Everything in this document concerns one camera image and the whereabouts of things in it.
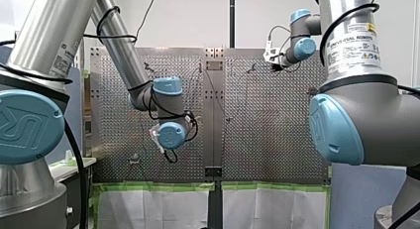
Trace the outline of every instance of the end effector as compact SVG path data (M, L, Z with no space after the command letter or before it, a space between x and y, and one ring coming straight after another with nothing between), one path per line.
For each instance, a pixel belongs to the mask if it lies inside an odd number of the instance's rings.
M156 78L149 86L130 93L133 107L148 111L153 120L158 120L150 132L161 152L175 150L196 136L197 121L191 111L184 110L182 83L178 77ZM188 138L193 128L194 136Z
M273 48L271 37L268 37L263 57L272 63L274 71L282 71L315 54L313 35L321 35L320 16L311 15L307 9L297 10L290 17L290 48L285 52L282 48Z

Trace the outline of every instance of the white wall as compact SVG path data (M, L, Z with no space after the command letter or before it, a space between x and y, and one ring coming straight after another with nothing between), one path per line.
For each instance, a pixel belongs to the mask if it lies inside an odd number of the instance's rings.
M416 0L376 0L375 14L383 70L402 84L413 81ZM288 25L290 14L300 8L319 13L313 0L237 0L237 47L264 48L269 29ZM278 45L287 33L278 30L273 38Z
M115 0L135 34L151 0ZM138 47L202 48L229 45L229 0L156 0Z
M12 1L14 20L3 15L0 22L14 22L19 31L33 0ZM130 34L136 33L150 1L115 0L122 9L122 17ZM416 1L376 0L381 5L375 20L383 69L407 85L420 83L420 74L414 71L420 66L417 57L419 40L416 34L420 34L420 31L416 29ZM290 14L300 8L318 13L313 0L237 0L237 48L264 48L269 29L274 25L288 26ZM89 24L86 32L94 31L93 25ZM274 43L279 46L286 37L286 33L277 30L273 35ZM90 47L100 44L85 39L85 45L86 68L89 68ZM228 45L229 0L156 0L137 42L138 47L202 48Z

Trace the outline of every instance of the green tape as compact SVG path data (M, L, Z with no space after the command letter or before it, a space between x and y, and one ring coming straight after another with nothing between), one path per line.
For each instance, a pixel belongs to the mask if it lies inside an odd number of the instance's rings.
M325 192L327 193L325 202L325 229L330 229L331 223L331 186L324 186Z
M223 182L223 190L250 190L250 189L276 189L287 191L304 191L304 192L325 192L324 185L305 185L294 183L277 183L277 182Z
M94 219L94 229L98 228L98 219L99 219L99 198L102 193L101 187L93 186L93 219Z
M333 178L333 166L328 166L328 178Z

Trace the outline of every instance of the robot arm label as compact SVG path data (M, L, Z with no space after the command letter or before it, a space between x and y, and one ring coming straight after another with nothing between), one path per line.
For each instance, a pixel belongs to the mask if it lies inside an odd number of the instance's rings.
M360 29L360 27L352 26L349 30ZM370 31L355 31L331 40L326 45L325 57L329 74L360 64L380 68L377 37Z

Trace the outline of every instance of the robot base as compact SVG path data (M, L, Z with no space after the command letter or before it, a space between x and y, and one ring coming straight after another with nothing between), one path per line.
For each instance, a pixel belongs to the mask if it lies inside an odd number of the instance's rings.
M59 184L48 200L9 211L0 211L0 228L65 229L67 227L65 191L65 186Z

